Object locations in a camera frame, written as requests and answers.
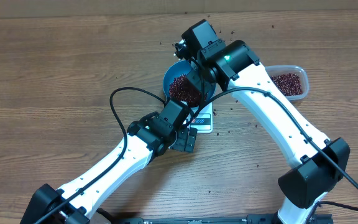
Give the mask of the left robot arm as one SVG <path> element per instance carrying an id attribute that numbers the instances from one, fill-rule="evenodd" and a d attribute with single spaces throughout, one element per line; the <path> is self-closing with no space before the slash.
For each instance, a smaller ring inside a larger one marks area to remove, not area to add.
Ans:
<path id="1" fill-rule="evenodd" d="M 170 100 L 161 112 L 134 121 L 121 142 L 90 170 L 58 189 L 44 184 L 33 194 L 22 223 L 89 223 L 101 204 L 131 175 L 185 142 L 191 110 Z"/>

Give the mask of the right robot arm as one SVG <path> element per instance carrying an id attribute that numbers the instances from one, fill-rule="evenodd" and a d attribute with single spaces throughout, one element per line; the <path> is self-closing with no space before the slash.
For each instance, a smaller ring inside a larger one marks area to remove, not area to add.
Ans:
<path id="1" fill-rule="evenodd" d="M 308 223 L 318 203 L 343 178 L 350 154 L 342 138 L 331 140 L 308 122 L 269 77 L 259 57 L 242 40 L 226 44 L 206 20 L 182 34 L 179 58 L 200 65 L 198 81 L 231 92 L 278 144 L 291 169 L 278 179 L 285 195 L 278 223 Z"/>

